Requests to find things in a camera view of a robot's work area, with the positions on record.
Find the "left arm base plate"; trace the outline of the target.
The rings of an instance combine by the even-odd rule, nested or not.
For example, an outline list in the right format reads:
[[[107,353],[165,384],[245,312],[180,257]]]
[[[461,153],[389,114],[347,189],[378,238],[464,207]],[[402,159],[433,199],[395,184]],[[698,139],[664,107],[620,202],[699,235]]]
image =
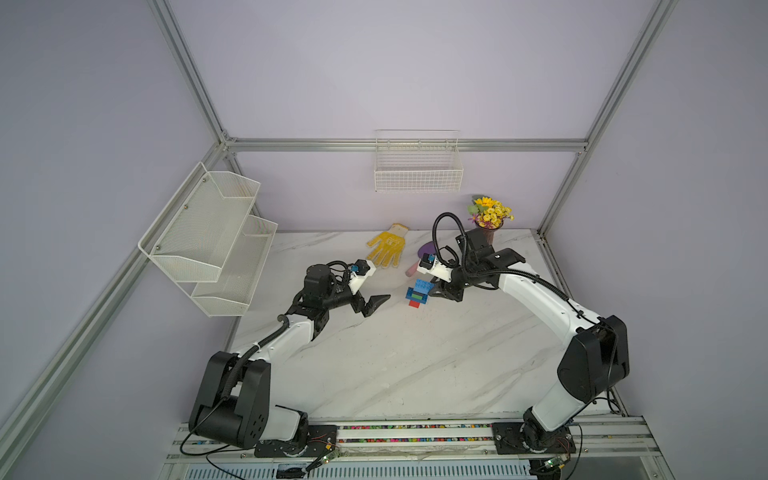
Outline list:
[[[308,424],[287,441],[260,441],[254,448],[256,458],[319,457],[329,453],[337,443],[337,425]]]

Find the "aluminium front rail frame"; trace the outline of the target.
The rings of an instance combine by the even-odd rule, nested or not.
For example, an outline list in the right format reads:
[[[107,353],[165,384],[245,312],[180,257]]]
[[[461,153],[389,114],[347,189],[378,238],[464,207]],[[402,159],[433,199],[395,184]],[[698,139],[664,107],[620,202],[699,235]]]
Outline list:
[[[181,427],[162,479],[671,479],[645,420],[577,418],[542,453],[501,419],[321,422],[304,448],[226,447]]]

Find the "white two-tier mesh shelf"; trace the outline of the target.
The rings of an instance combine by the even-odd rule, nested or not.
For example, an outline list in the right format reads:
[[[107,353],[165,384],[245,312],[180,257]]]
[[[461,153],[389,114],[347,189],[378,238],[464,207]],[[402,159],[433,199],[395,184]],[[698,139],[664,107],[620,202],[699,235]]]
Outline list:
[[[260,183],[195,166],[138,249],[208,317],[250,308],[278,224],[255,212]]]

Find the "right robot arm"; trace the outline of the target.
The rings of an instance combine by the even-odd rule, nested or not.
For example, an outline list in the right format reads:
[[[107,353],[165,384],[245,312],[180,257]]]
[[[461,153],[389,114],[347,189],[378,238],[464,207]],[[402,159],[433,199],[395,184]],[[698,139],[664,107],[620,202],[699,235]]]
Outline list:
[[[435,247],[421,256],[417,271],[433,277],[442,298],[463,300],[471,287],[511,296],[542,321],[565,346],[557,381],[523,414],[521,447],[542,453],[567,435],[569,424],[599,394],[630,373],[626,324],[600,316],[545,280],[517,251],[496,250],[479,228],[459,229],[457,250]]]

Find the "yellow flower bouquet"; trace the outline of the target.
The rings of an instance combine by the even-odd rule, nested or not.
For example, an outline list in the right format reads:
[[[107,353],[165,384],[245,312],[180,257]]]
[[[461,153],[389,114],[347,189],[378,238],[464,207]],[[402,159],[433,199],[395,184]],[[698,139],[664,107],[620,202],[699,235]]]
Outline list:
[[[497,230],[506,220],[514,219],[509,207],[489,196],[473,196],[467,211],[473,224],[487,230]]]

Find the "dark glass vase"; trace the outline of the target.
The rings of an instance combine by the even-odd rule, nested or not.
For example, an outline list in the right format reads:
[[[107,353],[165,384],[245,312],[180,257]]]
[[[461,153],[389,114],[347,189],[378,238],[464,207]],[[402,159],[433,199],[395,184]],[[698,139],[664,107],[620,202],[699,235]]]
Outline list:
[[[484,238],[486,239],[486,242],[488,245],[492,246],[495,236],[495,229],[489,229],[489,228],[480,228],[481,232],[484,235]]]

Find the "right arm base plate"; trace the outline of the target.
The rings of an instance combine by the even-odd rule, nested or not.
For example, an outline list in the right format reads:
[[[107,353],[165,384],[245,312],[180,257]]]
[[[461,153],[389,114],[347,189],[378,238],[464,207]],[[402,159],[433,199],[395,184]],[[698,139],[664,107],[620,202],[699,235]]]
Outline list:
[[[491,429],[496,451],[500,455],[570,455],[576,452],[567,427],[549,432],[524,422],[495,422]]]

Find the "dark blue lego brick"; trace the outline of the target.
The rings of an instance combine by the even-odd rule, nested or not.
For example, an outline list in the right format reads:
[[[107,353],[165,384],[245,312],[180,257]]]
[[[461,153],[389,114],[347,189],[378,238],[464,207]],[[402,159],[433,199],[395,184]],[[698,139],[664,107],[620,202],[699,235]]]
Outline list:
[[[409,304],[414,308],[419,305],[426,304],[429,298],[429,292],[418,291],[413,287],[409,287],[406,292],[405,298],[409,301]]]

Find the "purple pink trowel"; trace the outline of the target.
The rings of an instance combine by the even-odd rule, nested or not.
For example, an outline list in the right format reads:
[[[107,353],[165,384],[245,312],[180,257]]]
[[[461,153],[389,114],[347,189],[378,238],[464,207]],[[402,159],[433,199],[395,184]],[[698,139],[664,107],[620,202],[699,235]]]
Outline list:
[[[406,270],[405,275],[407,277],[413,277],[417,273],[417,269],[424,255],[434,255],[436,252],[435,244],[429,241],[423,244],[417,251],[416,261]]]

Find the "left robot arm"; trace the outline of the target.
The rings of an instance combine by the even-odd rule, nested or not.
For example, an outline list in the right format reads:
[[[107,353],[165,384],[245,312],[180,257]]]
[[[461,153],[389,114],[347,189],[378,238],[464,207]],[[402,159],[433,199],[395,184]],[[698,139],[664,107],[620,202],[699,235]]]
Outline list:
[[[376,272],[370,260],[334,260],[307,268],[303,288],[293,297],[280,326],[243,352],[219,351],[209,359],[188,421],[191,436],[224,447],[260,445],[296,455],[309,442],[308,414],[274,403],[277,366],[314,341],[333,309],[349,306],[370,317],[389,294],[365,298],[360,289]]]

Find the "light blue lego brick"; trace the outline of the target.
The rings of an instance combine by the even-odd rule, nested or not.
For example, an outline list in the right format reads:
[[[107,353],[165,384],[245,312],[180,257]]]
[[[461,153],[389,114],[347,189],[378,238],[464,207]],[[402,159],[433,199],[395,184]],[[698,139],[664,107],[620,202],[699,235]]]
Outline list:
[[[414,292],[421,296],[427,296],[434,287],[434,284],[429,281],[416,280],[414,284]]]

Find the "yellow work glove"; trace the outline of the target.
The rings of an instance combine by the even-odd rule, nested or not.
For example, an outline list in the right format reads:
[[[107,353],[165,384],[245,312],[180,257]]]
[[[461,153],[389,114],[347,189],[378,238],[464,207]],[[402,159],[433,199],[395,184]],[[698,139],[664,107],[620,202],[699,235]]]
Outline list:
[[[409,228],[393,223],[387,231],[379,233],[366,244],[371,249],[367,256],[377,268],[398,267],[406,245]]]

